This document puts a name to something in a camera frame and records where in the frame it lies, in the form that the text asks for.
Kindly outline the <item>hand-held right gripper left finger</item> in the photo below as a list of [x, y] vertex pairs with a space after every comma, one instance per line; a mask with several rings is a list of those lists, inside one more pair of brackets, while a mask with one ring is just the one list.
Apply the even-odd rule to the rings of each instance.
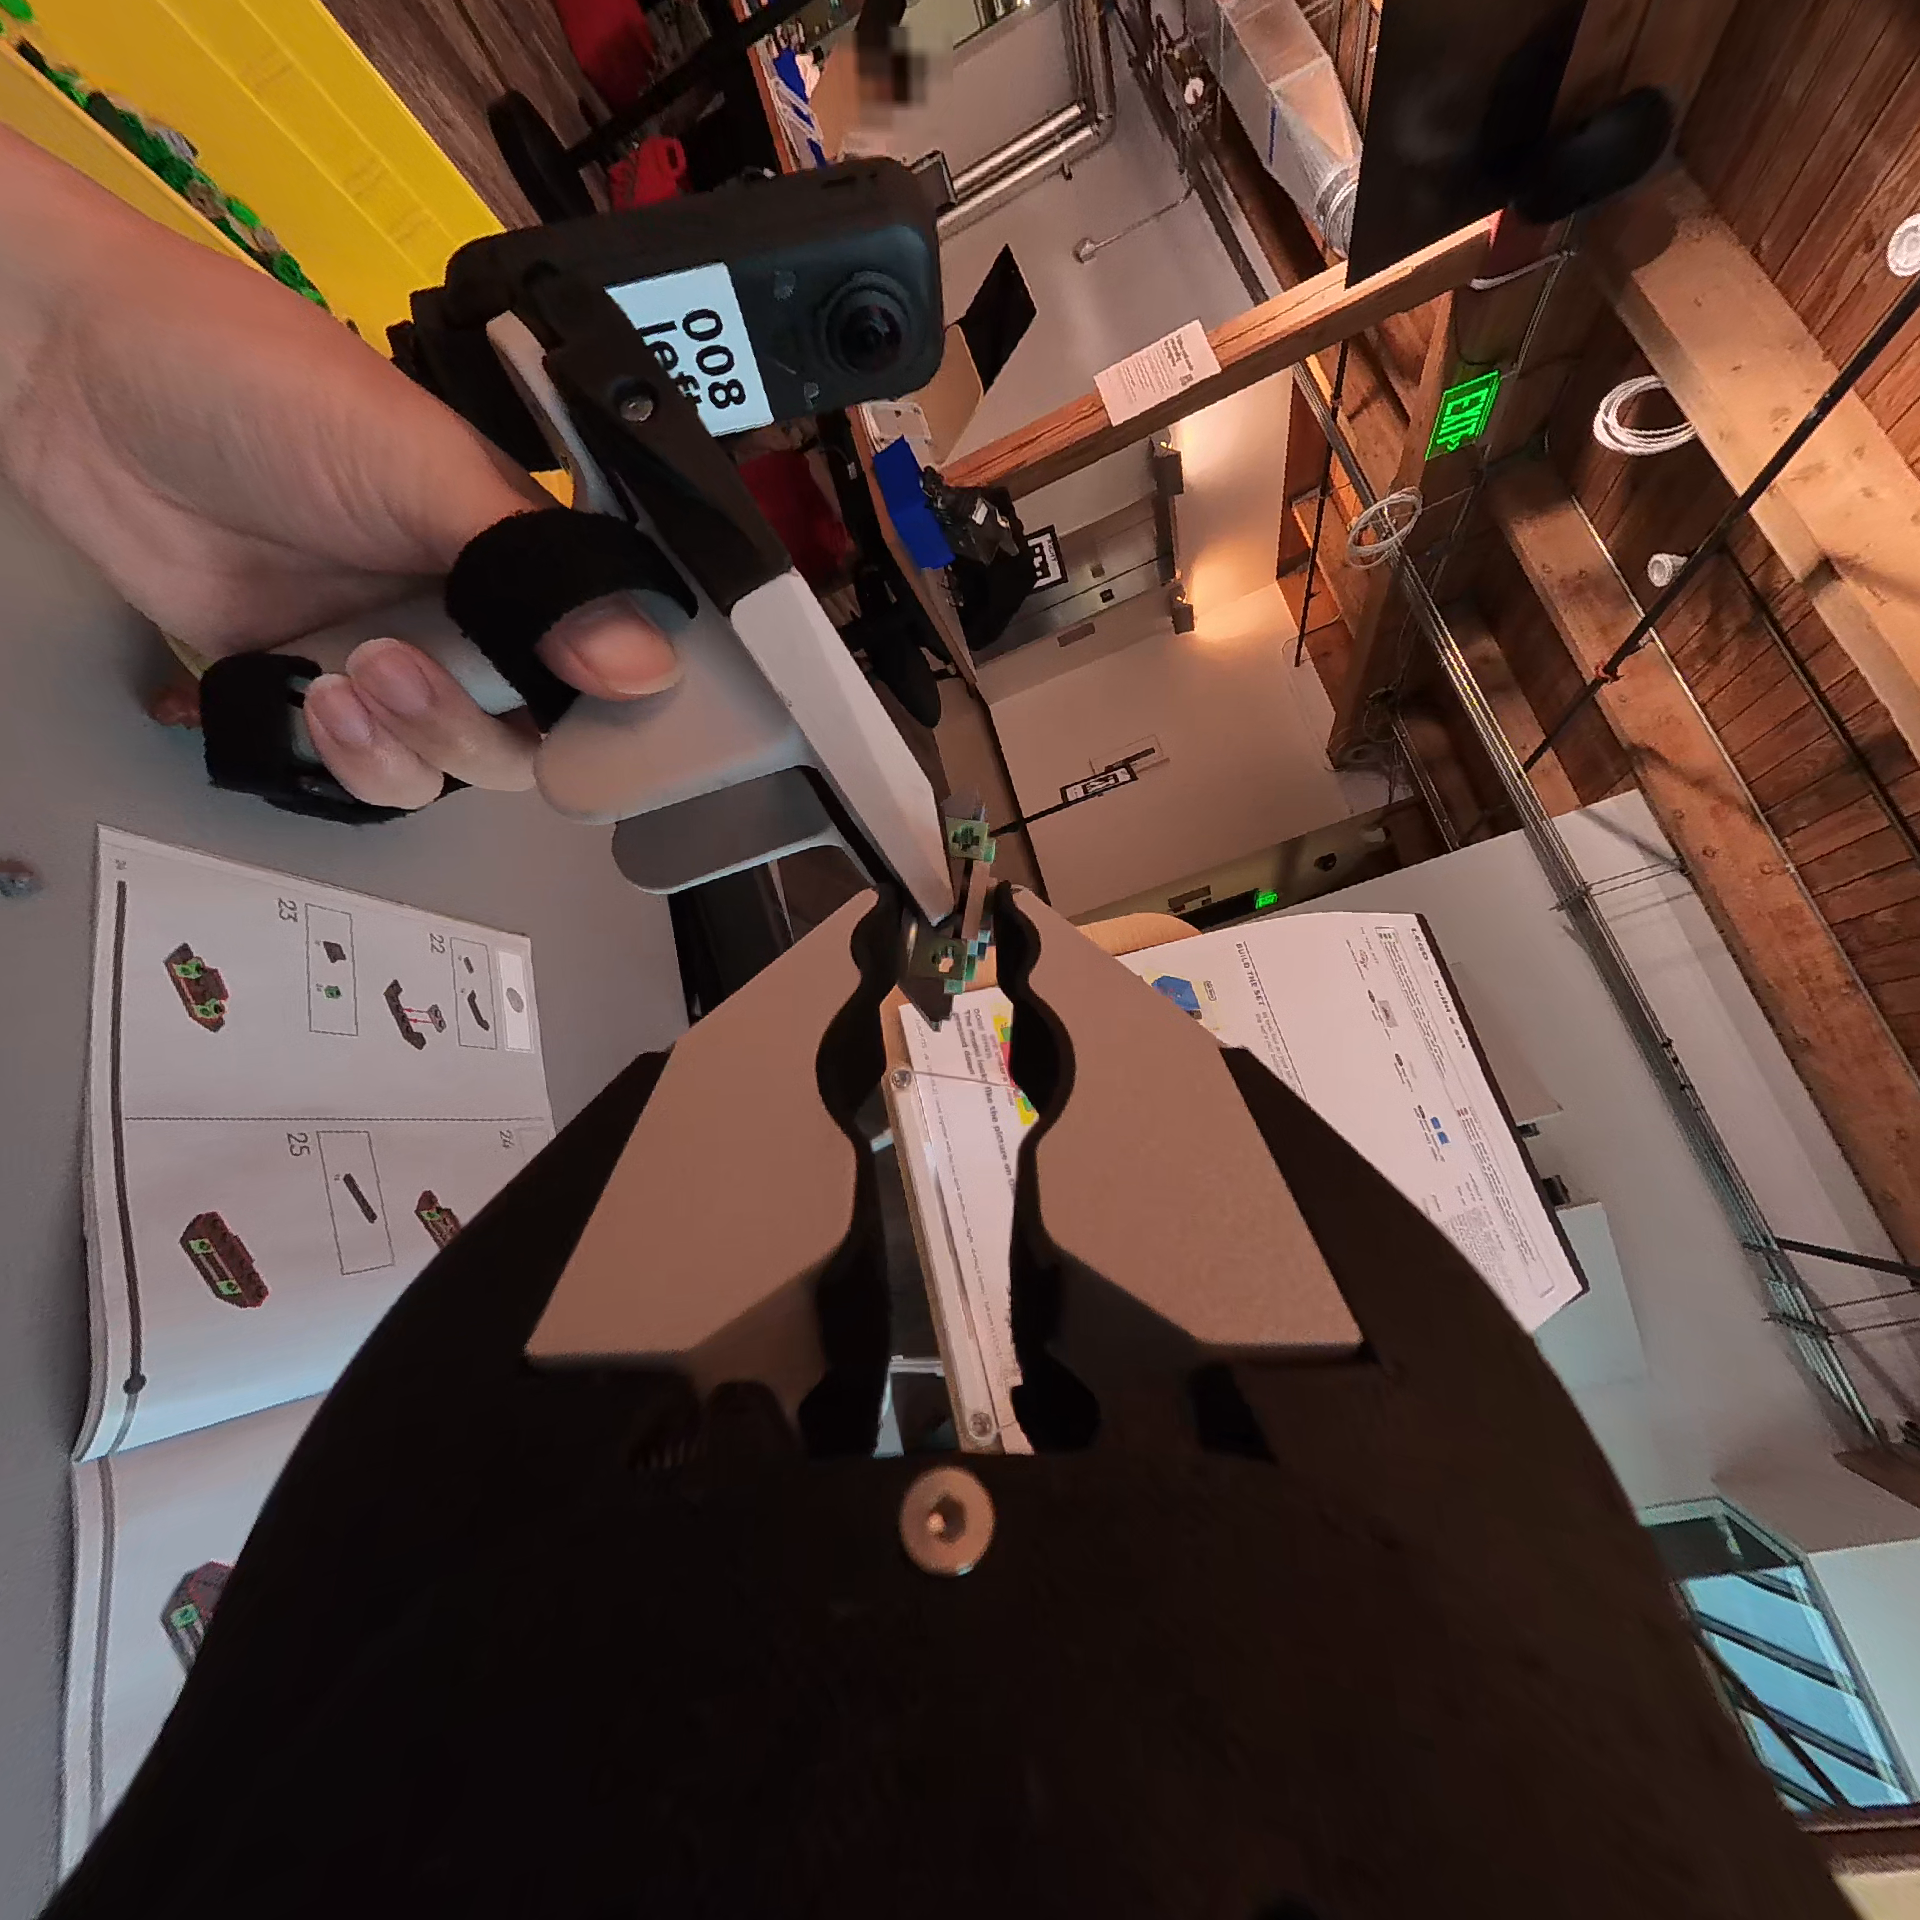
[[863, 889], [671, 1047], [526, 1340], [547, 1372], [764, 1387], [871, 1455], [891, 1358], [873, 1150], [896, 889]]

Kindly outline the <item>black and green brick assembly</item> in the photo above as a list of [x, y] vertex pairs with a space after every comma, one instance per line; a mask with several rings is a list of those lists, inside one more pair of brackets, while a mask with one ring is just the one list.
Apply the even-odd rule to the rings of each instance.
[[905, 1003], [929, 1027], [944, 1025], [958, 1000], [973, 988], [991, 944], [996, 838], [982, 801], [944, 806], [944, 843], [956, 881], [956, 906], [936, 922], [905, 918], [897, 979]]

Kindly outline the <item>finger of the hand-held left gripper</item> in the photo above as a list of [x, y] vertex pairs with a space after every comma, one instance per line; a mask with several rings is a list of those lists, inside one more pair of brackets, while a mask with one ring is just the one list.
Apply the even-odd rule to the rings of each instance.
[[814, 590], [779, 575], [734, 603], [732, 630], [863, 843], [925, 922], [947, 920], [956, 888], [933, 782]]
[[819, 771], [777, 771], [636, 815], [613, 828], [613, 860], [652, 896], [673, 896], [815, 848], [868, 876], [863, 843]]

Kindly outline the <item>open instruction booklet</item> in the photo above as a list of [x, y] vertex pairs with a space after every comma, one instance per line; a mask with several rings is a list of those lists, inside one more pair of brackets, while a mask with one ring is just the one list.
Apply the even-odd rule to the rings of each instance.
[[540, 1043], [518, 934], [97, 831], [64, 1873], [350, 1356], [553, 1137]]

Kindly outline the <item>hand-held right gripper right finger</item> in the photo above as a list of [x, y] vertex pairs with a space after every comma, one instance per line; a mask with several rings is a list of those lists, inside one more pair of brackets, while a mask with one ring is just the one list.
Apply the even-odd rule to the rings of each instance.
[[1032, 1111], [1011, 1230], [1027, 1444], [1260, 1449], [1236, 1372], [1363, 1342], [1229, 1051], [1023, 888], [999, 888], [991, 929]]

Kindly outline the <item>green exit sign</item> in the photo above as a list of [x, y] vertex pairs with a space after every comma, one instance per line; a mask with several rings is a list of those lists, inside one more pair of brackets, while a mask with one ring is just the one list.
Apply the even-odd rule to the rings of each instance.
[[1449, 383], [1432, 408], [1424, 459], [1430, 465], [1477, 443], [1496, 412], [1502, 386], [1503, 371], [1500, 367], [1479, 368]]

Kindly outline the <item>paper notice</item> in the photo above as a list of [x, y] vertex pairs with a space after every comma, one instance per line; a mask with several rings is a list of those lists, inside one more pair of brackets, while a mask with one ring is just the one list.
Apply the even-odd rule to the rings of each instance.
[[1209, 332], [1200, 320], [1190, 320], [1096, 371], [1095, 394], [1109, 423], [1126, 425], [1216, 374]]

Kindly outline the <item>yellow plastic bin with bricks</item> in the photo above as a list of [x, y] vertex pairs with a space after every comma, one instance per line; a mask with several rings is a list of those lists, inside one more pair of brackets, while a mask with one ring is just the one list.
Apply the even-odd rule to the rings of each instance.
[[[501, 230], [324, 4], [5, 4], [6, 32], [185, 132], [375, 352], [462, 246]], [[253, 265], [6, 48], [3, 115], [151, 224]]]

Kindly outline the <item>pile of green toy bricks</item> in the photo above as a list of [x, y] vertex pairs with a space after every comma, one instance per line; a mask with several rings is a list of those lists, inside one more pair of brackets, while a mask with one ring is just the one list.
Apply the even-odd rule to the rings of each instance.
[[313, 307], [329, 311], [329, 303], [303, 272], [293, 252], [265, 226], [257, 215], [224, 192], [200, 167], [200, 152], [195, 143], [125, 100], [89, 84], [81, 73], [51, 60], [33, 41], [5, 35], [5, 48], [24, 71], [31, 71], [52, 92], [64, 97], [97, 131], [143, 166], [182, 207], [190, 207], [200, 222], [233, 243], [262, 272], [288, 287]]

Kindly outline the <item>person's left hand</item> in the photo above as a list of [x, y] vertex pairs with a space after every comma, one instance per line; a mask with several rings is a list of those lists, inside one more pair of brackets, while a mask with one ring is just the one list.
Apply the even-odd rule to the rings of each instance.
[[348, 328], [3, 132], [5, 478], [204, 659], [323, 639], [313, 752], [361, 802], [543, 780], [433, 656], [471, 539], [557, 502]]

